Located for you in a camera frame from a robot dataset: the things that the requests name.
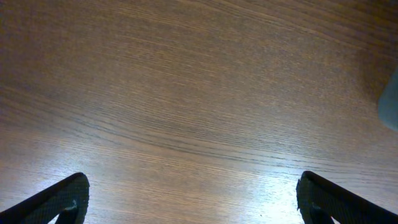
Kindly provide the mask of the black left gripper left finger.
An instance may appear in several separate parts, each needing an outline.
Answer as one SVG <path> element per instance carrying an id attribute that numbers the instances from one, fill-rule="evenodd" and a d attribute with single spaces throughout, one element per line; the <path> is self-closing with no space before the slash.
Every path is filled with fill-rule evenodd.
<path id="1" fill-rule="evenodd" d="M 88 209 L 90 184 L 78 172 L 17 205 L 1 212 L 1 224 L 56 223 L 82 224 Z"/>

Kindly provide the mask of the grey plastic basket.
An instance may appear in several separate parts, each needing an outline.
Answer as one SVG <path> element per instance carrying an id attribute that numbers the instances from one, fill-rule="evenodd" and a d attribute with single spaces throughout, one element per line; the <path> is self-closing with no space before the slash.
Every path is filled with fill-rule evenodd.
<path id="1" fill-rule="evenodd" d="M 397 69 L 391 75 L 378 100 L 378 116 L 388 128 L 397 131 Z"/>

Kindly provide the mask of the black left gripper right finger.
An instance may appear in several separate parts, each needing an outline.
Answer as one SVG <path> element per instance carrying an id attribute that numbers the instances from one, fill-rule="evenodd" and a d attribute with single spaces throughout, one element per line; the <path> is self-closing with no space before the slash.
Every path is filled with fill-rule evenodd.
<path id="1" fill-rule="evenodd" d="M 305 224 L 397 224 L 397 215 L 306 170 L 297 182 L 297 206 Z"/>

